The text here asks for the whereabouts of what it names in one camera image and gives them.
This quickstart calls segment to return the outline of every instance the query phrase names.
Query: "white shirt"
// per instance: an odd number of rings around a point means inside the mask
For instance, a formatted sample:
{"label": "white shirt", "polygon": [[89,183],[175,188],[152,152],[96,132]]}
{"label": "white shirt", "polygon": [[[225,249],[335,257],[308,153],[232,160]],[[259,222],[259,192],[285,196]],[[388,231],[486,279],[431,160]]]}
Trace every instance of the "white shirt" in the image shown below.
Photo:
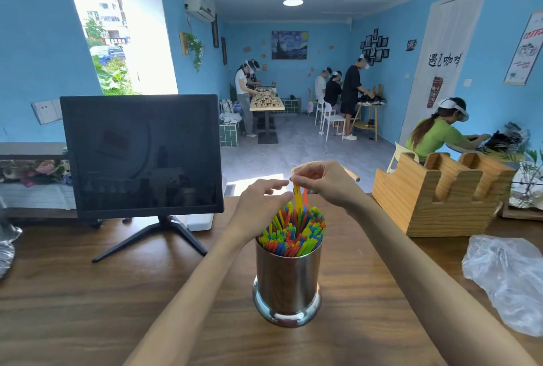
{"label": "white shirt", "polygon": [[324,98],[326,90],[326,80],[321,75],[318,75],[315,79],[315,97],[317,100]]}
{"label": "white shirt", "polygon": [[241,87],[240,87],[240,79],[243,80],[243,84],[244,85],[247,85],[247,77],[245,76],[245,73],[243,72],[242,69],[239,69],[236,73],[236,93],[237,94],[246,94],[248,92],[244,91],[244,90],[241,90]]}

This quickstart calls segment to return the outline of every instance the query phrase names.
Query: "blue car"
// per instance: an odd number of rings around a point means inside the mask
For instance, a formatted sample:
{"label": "blue car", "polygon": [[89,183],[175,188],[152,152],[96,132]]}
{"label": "blue car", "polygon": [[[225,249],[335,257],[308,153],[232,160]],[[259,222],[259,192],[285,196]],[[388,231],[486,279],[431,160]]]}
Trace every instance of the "blue car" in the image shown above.
{"label": "blue car", "polygon": [[98,62],[102,66],[115,57],[124,60],[124,51],[119,46],[92,46],[90,52],[91,56],[98,56]]}

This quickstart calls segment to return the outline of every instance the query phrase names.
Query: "woman in green shirt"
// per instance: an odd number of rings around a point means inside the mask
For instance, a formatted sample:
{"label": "woman in green shirt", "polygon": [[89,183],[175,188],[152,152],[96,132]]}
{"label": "woman in green shirt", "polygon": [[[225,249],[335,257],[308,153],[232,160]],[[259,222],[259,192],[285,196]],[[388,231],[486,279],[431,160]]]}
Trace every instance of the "woman in green shirt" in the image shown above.
{"label": "woman in green shirt", "polygon": [[475,148],[490,135],[462,134],[452,126],[454,122],[465,122],[470,116],[466,112],[466,102],[460,97],[451,97],[440,103],[429,118],[422,120],[411,132],[406,148],[417,153],[420,163],[424,163],[430,153],[439,150],[445,143],[466,150]]}

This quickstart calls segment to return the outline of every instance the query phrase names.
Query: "black computer monitor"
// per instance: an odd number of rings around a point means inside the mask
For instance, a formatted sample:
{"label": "black computer monitor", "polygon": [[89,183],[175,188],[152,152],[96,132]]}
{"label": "black computer monitor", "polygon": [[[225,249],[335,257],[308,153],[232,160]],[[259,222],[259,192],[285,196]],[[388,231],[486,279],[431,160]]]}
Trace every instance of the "black computer monitor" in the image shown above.
{"label": "black computer monitor", "polygon": [[70,96],[60,105],[78,217],[159,216],[155,229],[177,231],[169,216],[224,211],[216,95]]}

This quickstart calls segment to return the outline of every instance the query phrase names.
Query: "hand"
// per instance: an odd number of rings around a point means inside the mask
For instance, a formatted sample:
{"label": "hand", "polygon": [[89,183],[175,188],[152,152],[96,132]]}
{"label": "hand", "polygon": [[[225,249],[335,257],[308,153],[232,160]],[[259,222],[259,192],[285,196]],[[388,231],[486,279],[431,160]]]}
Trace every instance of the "hand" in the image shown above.
{"label": "hand", "polygon": [[333,205],[347,208],[363,191],[336,161],[318,162],[305,166],[294,174],[292,183],[320,194]]}
{"label": "hand", "polygon": [[262,180],[248,186],[241,193],[234,215],[228,223],[228,231],[241,239],[244,244],[261,234],[266,229],[279,209],[290,202],[294,196],[287,191],[279,196],[264,196],[273,194],[273,189],[279,190],[288,185],[288,180]]}

